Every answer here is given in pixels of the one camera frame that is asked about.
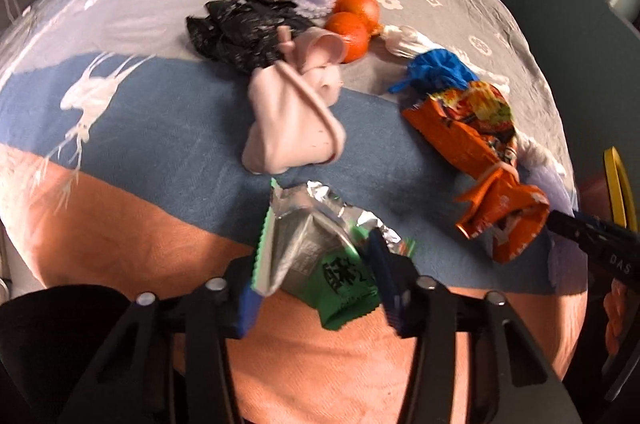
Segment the blue cloth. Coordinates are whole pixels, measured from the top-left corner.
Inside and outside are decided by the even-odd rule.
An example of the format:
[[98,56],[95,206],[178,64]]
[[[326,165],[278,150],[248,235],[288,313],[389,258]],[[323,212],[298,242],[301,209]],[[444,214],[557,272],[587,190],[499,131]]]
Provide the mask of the blue cloth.
[[[81,111],[60,109],[60,102],[97,55],[14,74],[0,92],[0,143],[47,155],[64,140]],[[104,78],[127,57],[113,55],[94,75]],[[409,126],[395,103],[343,89],[332,111],[350,134],[341,158],[326,166],[289,169],[278,176],[283,187],[308,180],[330,184],[344,200],[416,240],[418,270],[444,284],[554,292],[547,279],[551,240],[546,232],[505,265],[487,256],[481,239],[462,236],[456,222],[466,205],[451,198],[468,190],[473,179]],[[254,176],[241,164],[253,121],[246,81],[230,66],[155,57],[118,86],[91,127],[81,170],[184,222],[254,246],[269,206],[271,177]],[[71,143],[51,161],[73,167],[75,149]],[[251,321],[247,308],[242,328]]]
[[473,80],[478,77],[456,54],[437,48],[415,57],[406,67],[406,78],[389,88],[389,92],[398,93],[412,86],[426,96],[447,88],[467,89]]

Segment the white cloth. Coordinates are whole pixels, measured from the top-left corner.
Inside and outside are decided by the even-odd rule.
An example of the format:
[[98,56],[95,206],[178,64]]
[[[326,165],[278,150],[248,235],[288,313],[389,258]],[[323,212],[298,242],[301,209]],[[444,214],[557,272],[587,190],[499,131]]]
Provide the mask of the white cloth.
[[479,66],[474,65],[469,60],[468,55],[463,54],[462,52],[457,52],[455,50],[453,52],[462,62],[465,63],[466,67],[469,70],[471,70],[476,74],[476,76],[478,76],[480,80],[484,80],[492,86],[495,86],[505,99],[509,99],[509,94],[511,92],[511,88],[509,88],[509,77],[494,73],[493,71],[485,70],[483,68],[480,68]]
[[564,166],[556,160],[547,148],[537,142],[533,137],[524,134],[516,129],[516,139],[518,141],[518,162],[527,169],[535,167],[551,167],[562,178],[566,176]]
[[387,25],[380,37],[385,41],[386,49],[398,57],[414,58],[431,50],[444,49],[411,26]]

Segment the bedsheet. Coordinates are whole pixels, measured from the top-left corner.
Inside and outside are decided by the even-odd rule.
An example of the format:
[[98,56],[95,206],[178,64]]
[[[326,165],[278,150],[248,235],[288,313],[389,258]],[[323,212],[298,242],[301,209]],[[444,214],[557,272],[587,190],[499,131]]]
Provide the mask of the bedsheet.
[[[45,285],[100,283],[133,297],[180,295],[256,244],[269,177],[240,155],[253,115],[248,81],[204,61],[184,18],[209,0],[44,0],[0,44],[0,217]],[[411,25],[475,67],[508,76],[517,127],[572,168],[551,91],[499,0],[378,0],[385,24]],[[406,62],[382,41],[343,67],[333,112],[348,138],[332,165],[291,169],[283,186],[331,184],[419,242],[415,262],[467,295],[507,293],[563,375],[582,326],[584,288],[548,282],[546,232],[498,265],[455,228],[452,199],[470,179],[399,114],[388,86]],[[230,355],[244,415],[262,423],[388,423],[401,404],[413,343],[380,309],[339,332],[278,293]],[[462,422],[468,367],[458,357]]]

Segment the foil wrapper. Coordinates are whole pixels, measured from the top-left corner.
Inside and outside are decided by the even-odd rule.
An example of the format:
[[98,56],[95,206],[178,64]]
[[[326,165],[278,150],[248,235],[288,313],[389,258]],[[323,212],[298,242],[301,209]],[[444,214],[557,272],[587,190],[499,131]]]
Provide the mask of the foil wrapper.
[[391,252],[410,255],[414,242],[403,241],[371,211],[345,202],[321,182],[288,189],[271,181],[270,209],[264,222],[254,290],[270,296],[278,288],[302,298],[306,283],[326,254],[344,250],[360,264],[357,247],[378,227]]

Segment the green snack package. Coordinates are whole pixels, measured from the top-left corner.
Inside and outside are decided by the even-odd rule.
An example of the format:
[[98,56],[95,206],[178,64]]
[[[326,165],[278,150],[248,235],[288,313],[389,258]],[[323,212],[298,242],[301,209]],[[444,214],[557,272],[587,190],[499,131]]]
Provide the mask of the green snack package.
[[318,310],[326,330],[338,330],[380,305],[376,283],[362,261],[343,250],[322,257],[298,297]]
[[323,328],[338,330],[380,304],[376,283],[356,250],[374,227],[381,228],[391,252],[414,250],[414,242],[320,182],[283,189],[272,179],[252,288],[262,296],[282,288],[318,310]]

